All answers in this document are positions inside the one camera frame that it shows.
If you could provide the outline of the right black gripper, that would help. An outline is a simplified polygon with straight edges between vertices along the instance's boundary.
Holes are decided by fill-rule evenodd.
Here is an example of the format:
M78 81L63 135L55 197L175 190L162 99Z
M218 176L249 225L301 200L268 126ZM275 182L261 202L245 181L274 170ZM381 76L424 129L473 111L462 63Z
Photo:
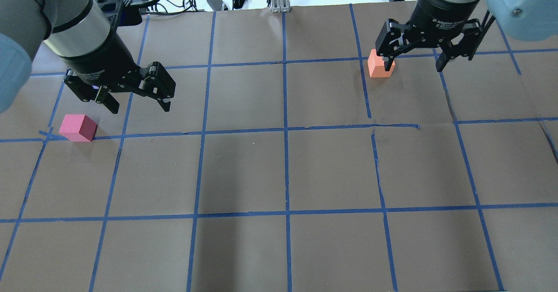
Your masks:
M384 71L389 71L395 58L416 48L434 48L441 54L436 59L436 71L441 73L450 60L466 57L471 61L478 47L496 20L486 13L482 23L470 19L480 0L417 0L410 20L401 24L387 19L375 40L376 55L383 60ZM457 44L451 40L459 34Z

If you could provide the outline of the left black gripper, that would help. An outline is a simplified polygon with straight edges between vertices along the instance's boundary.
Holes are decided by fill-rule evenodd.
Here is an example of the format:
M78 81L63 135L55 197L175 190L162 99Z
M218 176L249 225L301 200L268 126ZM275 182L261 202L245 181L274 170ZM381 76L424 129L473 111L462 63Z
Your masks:
M140 68L117 33L109 33L94 51L64 56L62 61L68 66L64 84L82 102L94 101L116 115L120 104L111 93L134 93L154 99L164 112L170 111L175 80L161 62Z

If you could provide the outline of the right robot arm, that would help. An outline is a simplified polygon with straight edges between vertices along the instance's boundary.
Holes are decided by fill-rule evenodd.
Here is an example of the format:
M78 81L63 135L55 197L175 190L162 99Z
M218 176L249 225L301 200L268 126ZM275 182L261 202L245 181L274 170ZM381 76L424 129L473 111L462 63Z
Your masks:
M408 22L387 19L375 53L389 71L395 59L415 48L440 48L436 70L457 57L472 60L494 22L519 41L557 34L558 0L417 0Z

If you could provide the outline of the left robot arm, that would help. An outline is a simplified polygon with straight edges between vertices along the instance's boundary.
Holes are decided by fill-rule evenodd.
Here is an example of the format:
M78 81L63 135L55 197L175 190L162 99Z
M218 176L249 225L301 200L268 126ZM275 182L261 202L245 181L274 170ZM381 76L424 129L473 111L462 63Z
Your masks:
M68 67L64 83L83 102L113 114L113 93L154 99L168 112L176 82L160 62L142 68L117 34L124 12L160 0L1 0L1 112L9 109L46 44Z

